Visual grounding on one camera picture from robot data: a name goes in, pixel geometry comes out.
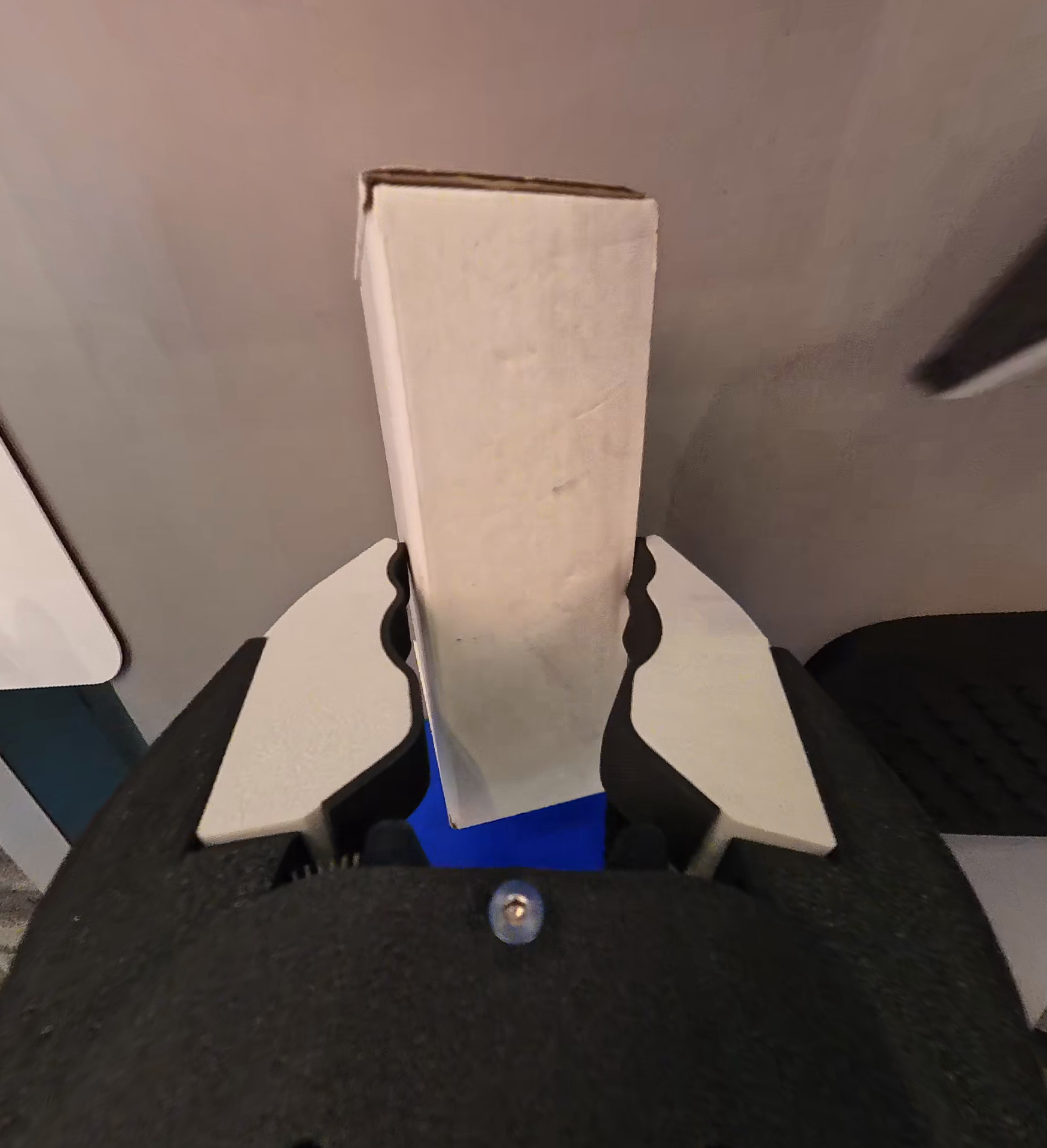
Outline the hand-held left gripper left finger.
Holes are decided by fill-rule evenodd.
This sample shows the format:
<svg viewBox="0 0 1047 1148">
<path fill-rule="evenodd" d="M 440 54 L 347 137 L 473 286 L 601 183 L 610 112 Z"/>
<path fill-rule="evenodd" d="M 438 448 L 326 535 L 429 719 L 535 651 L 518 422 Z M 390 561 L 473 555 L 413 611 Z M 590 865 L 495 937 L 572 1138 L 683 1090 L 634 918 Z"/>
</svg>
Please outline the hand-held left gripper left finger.
<svg viewBox="0 0 1047 1148">
<path fill-rule="evenodd" d="M 298 832 L 313 848 L 357 848 L 370 822 L 416 809 L 427 747 L 408 598 L 406 549 L 383 538 L 267 629 L 202 844 Z"/>
</svg>

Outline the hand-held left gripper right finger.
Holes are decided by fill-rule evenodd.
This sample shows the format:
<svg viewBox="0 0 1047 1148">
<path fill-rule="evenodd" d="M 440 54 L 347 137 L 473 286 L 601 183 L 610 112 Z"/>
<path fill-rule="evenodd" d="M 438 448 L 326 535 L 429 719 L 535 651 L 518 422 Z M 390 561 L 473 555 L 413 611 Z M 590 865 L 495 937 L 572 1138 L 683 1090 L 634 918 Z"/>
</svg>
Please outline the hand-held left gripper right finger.
<svg viewBox="0 0 1047 1148">
<path fill-rule="evenodd" d="M 833 828 L 761 629 L 659 536 L 636 540 L 627 602 L 600 757 L 623 829 L 653 829 L 688 875 L 714 875 L 732 841 L 830 855 Z"/>
</svg>

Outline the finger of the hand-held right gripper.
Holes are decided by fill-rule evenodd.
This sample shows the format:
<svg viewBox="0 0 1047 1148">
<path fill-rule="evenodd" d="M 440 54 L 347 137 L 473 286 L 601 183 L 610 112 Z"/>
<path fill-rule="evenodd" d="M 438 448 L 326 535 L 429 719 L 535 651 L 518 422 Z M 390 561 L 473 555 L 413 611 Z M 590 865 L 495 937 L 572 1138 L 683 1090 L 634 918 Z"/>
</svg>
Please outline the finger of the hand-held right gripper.
<svg viewBox="0 0 1047 1148">
<path fill-rule="evenodd" d="M 1046 367 L 1047 226 L 920 360 L 914 385 L 934 398 L 970 398 Z"/>
</svg>

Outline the blue plastic bin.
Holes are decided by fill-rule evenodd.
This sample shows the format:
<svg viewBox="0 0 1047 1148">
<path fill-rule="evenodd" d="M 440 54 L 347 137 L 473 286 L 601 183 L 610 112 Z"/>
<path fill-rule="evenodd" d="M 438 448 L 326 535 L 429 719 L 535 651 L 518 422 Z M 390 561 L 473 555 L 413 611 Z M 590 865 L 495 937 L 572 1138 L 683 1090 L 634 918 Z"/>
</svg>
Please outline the blue plastic bin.
<svg viewBox="0 0 1047 1148">
<path fill-rule="evenodd" d="M 426 723 L 431 782 L 393 845 L 393 862 L 413 868 L 594 871 L 603 867 L 607 798 L 602 793 L 460 825 L 453 783 Z"/>
</svg>

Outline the white cardboard box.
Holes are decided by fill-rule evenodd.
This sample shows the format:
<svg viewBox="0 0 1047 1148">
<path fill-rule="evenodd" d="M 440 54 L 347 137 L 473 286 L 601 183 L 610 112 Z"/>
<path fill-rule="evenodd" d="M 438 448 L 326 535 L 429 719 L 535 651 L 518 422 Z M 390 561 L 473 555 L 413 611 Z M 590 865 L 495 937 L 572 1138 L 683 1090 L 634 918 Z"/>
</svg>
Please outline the white cardboard box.
<svg viewBox="0 0 1047 1148">
<path fill-rule="evenodd" d="M 659 207 L 380 166 L 356 278 L 452 825 L 602 792 L 639 513 Z"/>
</svg>

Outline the dark rectangular table panel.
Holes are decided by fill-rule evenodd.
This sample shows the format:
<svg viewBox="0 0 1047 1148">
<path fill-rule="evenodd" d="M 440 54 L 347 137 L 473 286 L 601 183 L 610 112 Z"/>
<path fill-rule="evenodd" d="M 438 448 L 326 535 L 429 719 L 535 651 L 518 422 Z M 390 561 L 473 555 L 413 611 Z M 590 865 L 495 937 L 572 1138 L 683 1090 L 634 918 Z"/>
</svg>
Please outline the dark rectangular table panel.
<svg viewBox="0 0 1047 1148">
<path fill-rule="evenodd" d="M 0 691 L 0 757 L 69 844 L 146 750 L 111 683 Z"/>
</svg>

